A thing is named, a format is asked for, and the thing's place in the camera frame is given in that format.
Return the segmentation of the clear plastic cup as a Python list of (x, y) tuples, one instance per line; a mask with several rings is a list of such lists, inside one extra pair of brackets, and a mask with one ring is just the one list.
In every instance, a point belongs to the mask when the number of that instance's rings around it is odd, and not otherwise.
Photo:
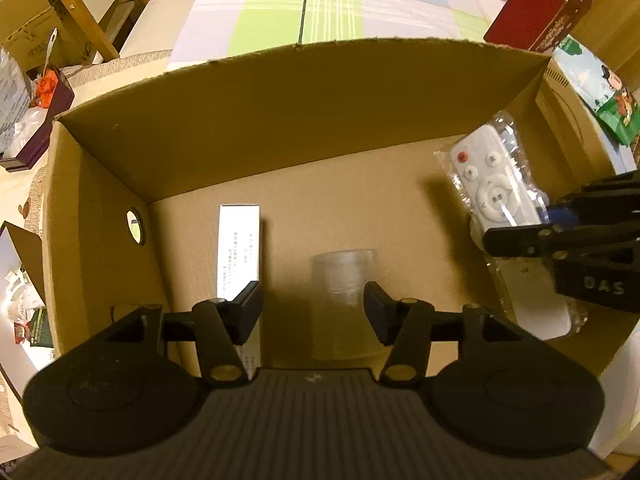
[(311, 355), (351, 361), (382, 353), (363, 307), (364, 285), (378, 278), (378, 252), (351, 249), (311, 259)]

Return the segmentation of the long white bagged remote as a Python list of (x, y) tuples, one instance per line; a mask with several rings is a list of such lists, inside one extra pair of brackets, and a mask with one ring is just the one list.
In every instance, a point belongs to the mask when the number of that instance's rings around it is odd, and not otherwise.
[(511, 115), (502, 110), (435, 155), (470, 214), (470, 234), (483, 251), (503, 314), (542, 340), (578, 333), (587, 313), (554, 290), (541, 259), (530, 249), (523, 257), (494, 257), (483, 242), (491, 228), (549, 222), (547, 195), (533, 180)]

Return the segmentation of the small brown cardboard carton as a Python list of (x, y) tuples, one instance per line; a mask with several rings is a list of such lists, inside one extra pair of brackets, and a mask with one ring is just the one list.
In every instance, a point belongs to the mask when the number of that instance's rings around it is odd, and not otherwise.
[(58, 30), (50, 61), (58, 68), (90, 64), (96, 49), (70, 14), (48, 0), (1, 0), (1, 45), (24, 72), (41, 68), (53, 29)]

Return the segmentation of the plaid tablecloth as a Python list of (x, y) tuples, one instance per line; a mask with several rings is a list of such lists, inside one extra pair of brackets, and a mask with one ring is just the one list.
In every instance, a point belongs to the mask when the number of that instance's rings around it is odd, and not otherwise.
[(363, 38), (480, 42), (502, 0), (194, 0), (168, 67)]

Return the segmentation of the brown cardboard box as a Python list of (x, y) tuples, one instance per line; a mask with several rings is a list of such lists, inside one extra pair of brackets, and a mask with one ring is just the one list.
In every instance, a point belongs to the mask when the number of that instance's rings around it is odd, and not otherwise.
[(499, 299), (470, 237), (460, 198), (435, 153), (499, 110), (518, 125), (536, 183), (552, 200), (577, 180), (535, 102), (549, 60), (506, 47), (442, 39), (394, 40), (373, 64), (364, 109), (379, 148), (219, 185), (223, 204), (256, 204), (262, 218), (262, 362), (312, 365), (311, 259), (372, 248), (378, 281), (397, 298), (439, 310), (495, 309)]

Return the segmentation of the red paper gift bag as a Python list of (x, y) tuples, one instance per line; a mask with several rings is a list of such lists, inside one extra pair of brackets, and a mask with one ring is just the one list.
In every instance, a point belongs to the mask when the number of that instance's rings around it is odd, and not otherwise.
[(588, 13), (593, 0), (506, 0), (483, 39), (549, 54)]

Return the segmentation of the crumpled silver plastic bag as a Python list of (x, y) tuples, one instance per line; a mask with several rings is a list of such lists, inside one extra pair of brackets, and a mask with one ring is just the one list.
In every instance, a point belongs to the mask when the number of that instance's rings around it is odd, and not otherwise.
[(32, 83), (5, 48), (1, 48), (0, 76), (0, 144), (4, 153), (13, 142), (14, 125), (29, 108)]

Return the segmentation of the dark red open tray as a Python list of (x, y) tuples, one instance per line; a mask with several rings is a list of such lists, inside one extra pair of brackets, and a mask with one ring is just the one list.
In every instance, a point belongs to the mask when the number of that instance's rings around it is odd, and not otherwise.
[(70, 109), (74, 96), (66, 76), (49, 64), (44, 72), (44, 83), (36, 84), (37, 105), (29, 107), (14, 125), (13, 139), (1, 156), (4, 170), (17, 172), (35, 166), (49, 147), (54, 118)]

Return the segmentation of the open white lined box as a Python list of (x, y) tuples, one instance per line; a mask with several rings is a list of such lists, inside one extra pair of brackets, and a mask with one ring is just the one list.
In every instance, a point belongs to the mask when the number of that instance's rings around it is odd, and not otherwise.
[(40, 237), (1, 226), (1, 374), (21, 399), (28, 382), (55, 359), (44, 300)]

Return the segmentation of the white crocodile medicine box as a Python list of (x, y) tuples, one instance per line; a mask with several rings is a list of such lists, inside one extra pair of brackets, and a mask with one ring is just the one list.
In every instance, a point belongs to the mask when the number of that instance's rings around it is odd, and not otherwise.
[(219, 207), (216, 297), (232, 300), (250, 281), (259, 280), (260, 207), (223, 204)]

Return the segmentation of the green white snack bag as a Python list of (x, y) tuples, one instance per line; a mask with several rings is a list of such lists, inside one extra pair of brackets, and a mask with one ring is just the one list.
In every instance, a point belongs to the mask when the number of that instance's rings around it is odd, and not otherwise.
[(631, 146), (639, 135), (639, 104), (623, 79), (572, 36), (559, 43), (552, 58), (605, 130)]

